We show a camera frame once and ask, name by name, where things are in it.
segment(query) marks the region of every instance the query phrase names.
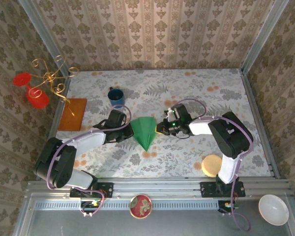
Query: gold mug tree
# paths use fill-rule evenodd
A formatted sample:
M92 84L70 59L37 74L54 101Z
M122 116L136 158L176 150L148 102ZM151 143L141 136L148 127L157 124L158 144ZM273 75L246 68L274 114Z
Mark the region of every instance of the gold mug tree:
M58 55L55 57L56 62L60 62L61 66L57 71L50 71L44 59L35 59L31 62L33 67L39 67L40 64L43 64L44 69L46 70L43 76L21 73L14 77L13 84L20 87L26 86L27 93L26 97L28 101L37 109L42 109L49 103L49 97L46 93L41 90L43 84L48 84L50 91L58 96L61 102L65 103L62 117L59 124L59 130L63 131L80 131L83 115L86 107L87 100L85 98L70 98L62 94L65 90L64 83L58 83L56 85L55 80L58 79L68 79L76 76L79 73L79 69L76 67L70 67L68 69L68 76L58 76L60 69L64 66L66 62L66 57L63 55ZM28 85L32 77L37 77L42 79L42 82L39 85L31 87Z

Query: blue mug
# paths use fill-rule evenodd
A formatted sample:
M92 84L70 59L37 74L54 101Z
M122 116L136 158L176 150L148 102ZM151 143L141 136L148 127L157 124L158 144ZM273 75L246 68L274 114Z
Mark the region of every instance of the blue mug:
M112 106L114 105L124 105L124 94L123 91L119 88L109 88L108 98Z

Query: white bowl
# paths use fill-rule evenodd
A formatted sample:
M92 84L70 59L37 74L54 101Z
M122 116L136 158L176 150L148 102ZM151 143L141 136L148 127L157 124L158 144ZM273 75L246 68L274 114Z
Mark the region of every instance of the white bowl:
M268 223L275 226L284 225L289 219L289 210L285 202L271 194L260 199L259 212Z

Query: orange board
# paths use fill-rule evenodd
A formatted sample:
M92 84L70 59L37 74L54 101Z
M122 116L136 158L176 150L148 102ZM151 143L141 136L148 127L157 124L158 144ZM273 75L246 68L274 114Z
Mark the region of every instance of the orange board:
M80 131L85 107L87 105L87 99L70 98L69 100L70 104L67 102L65 103L58 130Z

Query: green cloth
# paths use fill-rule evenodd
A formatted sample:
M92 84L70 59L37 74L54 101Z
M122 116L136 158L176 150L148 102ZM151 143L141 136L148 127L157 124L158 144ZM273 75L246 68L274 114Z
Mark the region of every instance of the green cloth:
M154 117L140 117L131 121L130 124L134 132L133 137L147 151L156 136Z

